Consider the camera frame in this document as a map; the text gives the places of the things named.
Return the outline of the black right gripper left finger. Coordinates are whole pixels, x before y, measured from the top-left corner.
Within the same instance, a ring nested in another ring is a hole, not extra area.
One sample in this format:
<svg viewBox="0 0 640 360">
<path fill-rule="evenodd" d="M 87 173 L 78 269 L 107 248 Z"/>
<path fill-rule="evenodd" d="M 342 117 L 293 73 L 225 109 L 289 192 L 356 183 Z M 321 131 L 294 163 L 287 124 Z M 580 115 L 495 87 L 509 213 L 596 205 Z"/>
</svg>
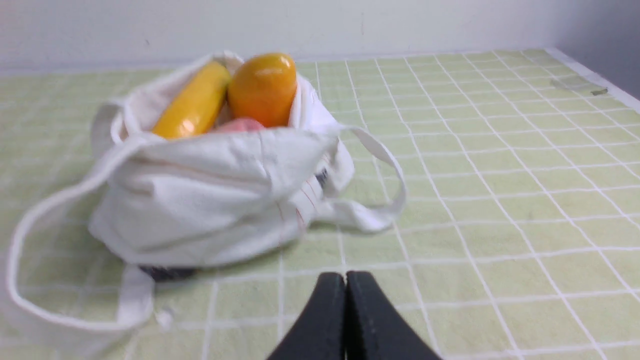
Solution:
<svg viewBox="0 0 640 360">
<path fill-rule="evenodd" d="M 322 272 L 290 330 L 270 360 L 343 360 L 346 285 L 336 272 Z"/>
</svg>

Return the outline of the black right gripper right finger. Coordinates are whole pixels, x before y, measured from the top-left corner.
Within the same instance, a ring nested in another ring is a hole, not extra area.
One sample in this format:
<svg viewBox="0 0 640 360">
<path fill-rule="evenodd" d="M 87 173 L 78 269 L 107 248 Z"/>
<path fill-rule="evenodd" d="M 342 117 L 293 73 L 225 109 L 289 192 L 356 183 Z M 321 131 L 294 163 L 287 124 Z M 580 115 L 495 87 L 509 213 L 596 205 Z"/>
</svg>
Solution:
<svg viewBox="0 0 640 360">
<path fill-rule="evenodd" d="M 370 272 L 346 273 L 348 360 L 439 360 L 403 319 Z"/>
</svg>

